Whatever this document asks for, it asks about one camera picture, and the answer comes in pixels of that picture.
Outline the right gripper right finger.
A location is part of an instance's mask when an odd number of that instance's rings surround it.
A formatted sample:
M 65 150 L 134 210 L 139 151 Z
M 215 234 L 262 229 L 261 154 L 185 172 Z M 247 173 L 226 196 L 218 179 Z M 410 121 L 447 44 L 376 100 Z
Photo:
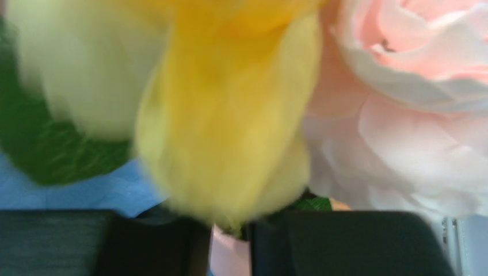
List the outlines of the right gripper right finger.
M 286 210 L 249 234 L 253 275 L 454 274 L 430 226 L 407 212 Z

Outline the pink cylindrical vase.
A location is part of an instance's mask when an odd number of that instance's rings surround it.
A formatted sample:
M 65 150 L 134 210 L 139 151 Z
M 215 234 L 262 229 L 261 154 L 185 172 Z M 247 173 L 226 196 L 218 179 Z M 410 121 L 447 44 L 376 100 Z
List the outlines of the pink cylindrical vase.
M 250 244 L 226 235 L 214 226 L 209 247 L 208 274 L 214 276 L 251 276 Z

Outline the blue wrapping paper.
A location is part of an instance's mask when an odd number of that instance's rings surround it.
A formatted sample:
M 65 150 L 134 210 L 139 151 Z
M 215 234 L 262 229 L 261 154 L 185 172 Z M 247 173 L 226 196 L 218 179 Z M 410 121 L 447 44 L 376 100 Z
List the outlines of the blue wrapping paper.
M 110 209 L 136 217 L 164 199 L 135 160 L 107 175 L 67 186 L 40 187 L 1 156 L 2 210 Z

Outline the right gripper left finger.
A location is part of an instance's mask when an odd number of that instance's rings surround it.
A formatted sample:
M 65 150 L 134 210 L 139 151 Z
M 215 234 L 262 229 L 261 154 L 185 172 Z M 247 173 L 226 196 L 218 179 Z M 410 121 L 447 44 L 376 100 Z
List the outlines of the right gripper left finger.
M 207 275 L 209 233 L 161 207 L 1 212 L 2 275 Z

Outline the pink rose stem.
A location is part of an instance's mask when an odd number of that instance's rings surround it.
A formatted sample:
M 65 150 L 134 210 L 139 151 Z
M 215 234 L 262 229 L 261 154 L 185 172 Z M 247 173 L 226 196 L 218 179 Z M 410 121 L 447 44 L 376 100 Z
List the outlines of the pink rose stem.
M 310 190 L 355 210 L 487 215 L 487 2 L 330 1 Z

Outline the flower bouquet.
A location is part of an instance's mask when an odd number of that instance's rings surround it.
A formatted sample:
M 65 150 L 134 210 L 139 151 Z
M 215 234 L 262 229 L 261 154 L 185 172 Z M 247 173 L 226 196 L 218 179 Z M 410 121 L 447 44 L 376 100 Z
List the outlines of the flower bouquet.
M 303 192 L 323 1 L 7 1 L 53 119 L 132 140 L 169 209 L 238 235 Z

